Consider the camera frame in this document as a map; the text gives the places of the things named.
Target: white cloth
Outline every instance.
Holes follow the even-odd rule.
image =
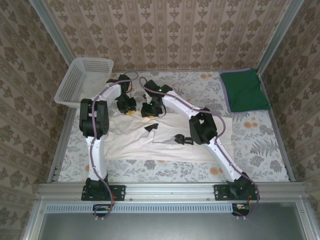
[[[218,133],[223,124],[213,117]],[[220,140],[229,153],[234,157],[231,143],[232,119],[223,117],[226,131]],[[157,129],[148,132],[145,127],[159,124]],[[136,111],[132,115],[119,112],[109,119],[109,132],[104,142],[106,160],[162,160],[207,163],[215,162],[214,157],[201,145],[166,144],[162,143],[176,134],[190,137],[189,122],[176,113],[167,113],[164,117],[141,117]]]

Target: floral bedsheet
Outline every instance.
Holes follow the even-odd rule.
[[[231,117],[234,161],[254,181],[289,181],[273,126],[267,111],[229,113],[218,72],[140,72],[158,85],[168,84],[185,100],[198,107],[207,107],[224,117]],[[138,81],[129,93],[141,110],[144,91]],[[117,111],[116,103],[109,107],[109,116]],[[110,182],[220,182],[225,181],[217,163],[191,163],[159,160],[108,160]],[[85,181],[89,172],[89,156],[79,130],[79,110],[75,114],[59,182]]]

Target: wall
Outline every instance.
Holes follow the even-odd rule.
[[[74,57],[114,70],[255,67],[288,0],[45,0]]]
[[[262,77],[295,177],[320,219],[320,1],[304,1]]]
[[[0,239],[19,239],[47,181],[66,108],[68,67],[27,0],[0,1]]]

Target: green cloth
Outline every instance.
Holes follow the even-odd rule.
[[[255,69],[220,74],[231,112],[270,110],[270,104],[260,89]]]

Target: plastic basket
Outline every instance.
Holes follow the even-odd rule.
[[[111,59],[75,58],[54,96],[54,101],[70,108],[80,108],[82,99],[90,99],[102,91],[113,67],[114,61]]]

